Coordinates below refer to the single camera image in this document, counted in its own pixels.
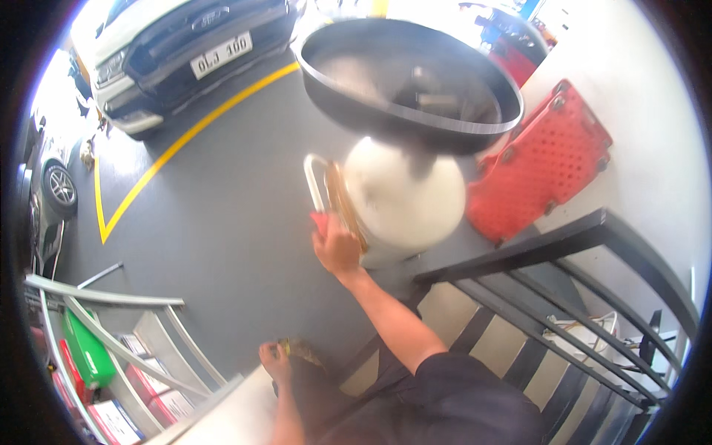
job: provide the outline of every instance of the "license plate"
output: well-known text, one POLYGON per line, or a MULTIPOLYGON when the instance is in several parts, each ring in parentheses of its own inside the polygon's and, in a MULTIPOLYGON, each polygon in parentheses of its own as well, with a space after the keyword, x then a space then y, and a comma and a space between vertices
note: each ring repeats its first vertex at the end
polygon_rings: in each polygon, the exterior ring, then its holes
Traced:
POLYGON ((250 51, 252 51, 252 37, 247 31, 194 58, 190 61, 190 68, 195 78, 200 79, 250 51))

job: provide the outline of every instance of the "red equipment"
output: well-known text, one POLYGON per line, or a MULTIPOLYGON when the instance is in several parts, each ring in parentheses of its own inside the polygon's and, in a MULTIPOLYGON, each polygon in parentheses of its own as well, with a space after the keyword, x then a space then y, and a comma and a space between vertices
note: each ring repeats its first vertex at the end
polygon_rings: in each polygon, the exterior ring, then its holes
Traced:
POLYGON ((612 139, 581 95, 561 80, 509 134, 496 155, 478 163, 465 210, 472 225, 500 245, 586 187, 610 161, 612 139))

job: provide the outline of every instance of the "gray epoxy floor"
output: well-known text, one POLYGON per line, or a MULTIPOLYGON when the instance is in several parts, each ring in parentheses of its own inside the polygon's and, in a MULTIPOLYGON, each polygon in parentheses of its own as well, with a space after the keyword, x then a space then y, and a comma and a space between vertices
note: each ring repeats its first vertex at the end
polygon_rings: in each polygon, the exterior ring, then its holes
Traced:
MULTIPOLYGON (((118 131, 109 140, 98 137, 106 223, 180 135, 228 98, 292 61, 287 52, 227 81, 174 117, 146 147, 118 131)), ((343 160, 359 137, 329 121, 309 101, 300 72, 291 73, 189 141, 140 192, 103 245, 94 176, 74 157, 70 171, 79 211, 66 229, 56 278, 76 285, 123 261, 122 271, 93 287, 185 299, 180 318, 226 377, 251 371, 259 362, 259 344, 285 336, 305 338, 327 366, 343 366, 375 331, 313 255, 312 203, 302 161, 309 152, 343 160)), ((463 159, 461 166, 471 177, 474 160, 463 159)), ((413 273, 491 249, 463 221, 442 244, 418 259, 378 271, 375 278, 403 298, 413 273)), ((575 292, 570 281, 553 281, 564 293, 575 292)), ((115 330, 128 330, 135 320, 135 314, 111 314, 115 330)))

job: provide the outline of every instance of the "truck grille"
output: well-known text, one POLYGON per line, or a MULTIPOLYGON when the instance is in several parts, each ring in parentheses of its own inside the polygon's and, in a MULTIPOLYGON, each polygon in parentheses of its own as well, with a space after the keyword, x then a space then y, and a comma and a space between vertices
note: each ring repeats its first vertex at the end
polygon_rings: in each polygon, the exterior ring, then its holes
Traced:
POLYGON ((191 1, 155 21, 134 39, 126 71, 131 77, 140 79, 162 64, 181 56, 201 36, 226 26, 234 26, 249 16, 284 4, 285 0, 191 1), (224 19, 219 19, 203 31, 193 29, 193 23, 204 14, 224 7, 229 8, 229 14, 224 19))

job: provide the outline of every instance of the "tire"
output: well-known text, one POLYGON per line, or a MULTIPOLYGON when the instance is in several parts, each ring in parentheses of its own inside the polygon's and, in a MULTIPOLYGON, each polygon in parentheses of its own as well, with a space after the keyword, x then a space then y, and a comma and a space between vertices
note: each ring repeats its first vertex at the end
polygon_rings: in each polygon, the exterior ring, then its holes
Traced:
POLYGON ((42 192, 49 206, 62 218, 77 213, 77 188, 67 169, 58 164, 47 167, 42 176, 42 192))

